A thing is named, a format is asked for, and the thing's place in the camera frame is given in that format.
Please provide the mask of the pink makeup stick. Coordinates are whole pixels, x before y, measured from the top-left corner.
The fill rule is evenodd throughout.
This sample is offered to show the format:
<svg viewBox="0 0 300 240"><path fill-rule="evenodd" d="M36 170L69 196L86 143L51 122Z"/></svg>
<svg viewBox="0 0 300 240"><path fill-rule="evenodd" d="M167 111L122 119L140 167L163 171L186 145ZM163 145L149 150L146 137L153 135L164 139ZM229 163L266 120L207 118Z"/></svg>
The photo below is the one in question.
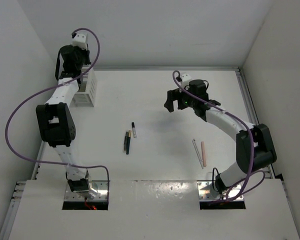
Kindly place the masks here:
<svg viewBox="0 0 300 240"><path fill-rule="evenodd" d="M200 145L201 145L202 163L203 163L203 167L205 168L207 166L207 157L206 157L205 143L202 141L200 143Z"/></svg>

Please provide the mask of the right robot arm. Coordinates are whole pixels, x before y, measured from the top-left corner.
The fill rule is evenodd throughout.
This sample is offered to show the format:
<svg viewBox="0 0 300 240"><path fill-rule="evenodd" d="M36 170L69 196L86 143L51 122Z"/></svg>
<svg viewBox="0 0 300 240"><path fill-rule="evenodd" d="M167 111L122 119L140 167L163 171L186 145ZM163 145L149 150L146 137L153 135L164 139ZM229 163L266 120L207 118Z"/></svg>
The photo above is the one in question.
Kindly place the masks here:
<svg viewBox="0 0 300 240"><path fill-rule="evenodd" d="M174 111L174 102L179 110L191 108L197 117L216 126L235 142L235 162L212 179L209 190L212 196L219 196L240 182L246 184L251 175L276 162L271 132L265 124L245 122L222 109L220 102L209 97L206 80L182 81L178 77L174 82L177 88L167 92L164 103L170 113Z"/></svg>

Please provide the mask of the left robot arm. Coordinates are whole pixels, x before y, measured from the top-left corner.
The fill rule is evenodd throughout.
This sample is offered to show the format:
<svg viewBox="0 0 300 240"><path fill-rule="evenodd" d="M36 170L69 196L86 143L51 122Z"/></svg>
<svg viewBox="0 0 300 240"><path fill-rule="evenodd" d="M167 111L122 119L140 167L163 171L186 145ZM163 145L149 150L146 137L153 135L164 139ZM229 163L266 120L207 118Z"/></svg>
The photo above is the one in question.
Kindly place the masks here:
<svg viewBox="0 0 300 240"><path fill-rule="evenodd" d="M76 126L69 106L78 92L81 80L79 77L84 65L90 64L90 51L87 46L65 45L60 48L57 57L55 76L57 87L45 104L35 109L39 132L42 140L52 147L65 164L66 179L70 190L85 195L90 191L89 173L79 168L71 143L76 137Z"/></svg>

